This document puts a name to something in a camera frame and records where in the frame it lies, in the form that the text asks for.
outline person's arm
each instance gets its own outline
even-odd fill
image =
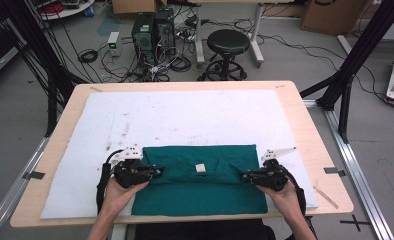
[[[114,178],[111,178],[107,184],[103,206],[91,229],[88,240],[107,239],[110,228],[117,215],[125,208],[134,194],[147,186],[147,184],[148,182],[141,183],[125,189]]]
[[[290,181],[280,192],[261,186],[257,186],[257,188],[271,197],[277,209],[284,216],[285,222],[290,226],[296,240],[316,239],[300,210],[296,188]]]

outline round stool seat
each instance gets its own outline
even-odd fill
[[[250,47],[250,40],[246,35],[232,29],[214,31],[207,38],[209,48],[220,55],[239,55]]]

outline person's left hand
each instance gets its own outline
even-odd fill
[[[145,182],[130,188],[123,188],[116,182],[114,177],[110,178],[106,188],[102,211],[104,210],[111,216],[117,216],[134,194],[147,186],[147,184],[148,182]]]

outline black tape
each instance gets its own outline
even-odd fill
[[[340,223],[344,223],[344,224],[354,224],[356,225],[357,230],[360,232],[360,227],[359,225],[371,225],[370,222],[361,222],[361,221],[357,221],[356,220],[356,216],[354,214],[352,214],[352,218],[353,221],[347,221],[347,220],[340,220]]]
[[[344,170],[338,171],[337,168],[324,168],[324,171],[326,174],[338,173],[338,176],[340,177],[346,176],[346,172],[344,172]]]
[[[23,174],[22,178],[24,178],[26,180],[30,180],[31,178],[35,178],[35,179],[41,180],[41,179],[44,178],[44,175],[45,175],[45,173],[32,171],[31,173]]]

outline desk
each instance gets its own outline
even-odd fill
[[[346,213],[353,204],[338,174],[326,174],[324,168],[334,167],[314,123],[295,87],[290,81],[246,82],[169,82],[169,83],[117,83],[84,84],[75,88],[53,135],[35,171],[45,173],[42,180],[31,179],[11,218],[13,227],[38,227],[93,224],[95,218],[40,219],[52,179],[67,148],[69,138],[78,122],[87,97],[93,92],[143,92],[143,91],[204,91],[235,89],[275,90],[288,118],[297,149],[301,154],[309,179],[315,188],[319,208],[309,210],[308,215]],[[219,219],[245,219],[280,216],[277,211],[258,215],[222,215],[198,217],[128,216],[116,223],[143,223],[169,221],[198,221]]]
[[[260,19],[262,18],[265,3],[288,3],[294,0],[190,0],[196,3],[197,19],[254,19],[252,33],[249,34],[250,48],[256,57],[257,67],[265,61],[257,44]],[[195,35],[195,48],[197,64],[204,63],[203,45],[201,41],[201,25],[197,24]]]

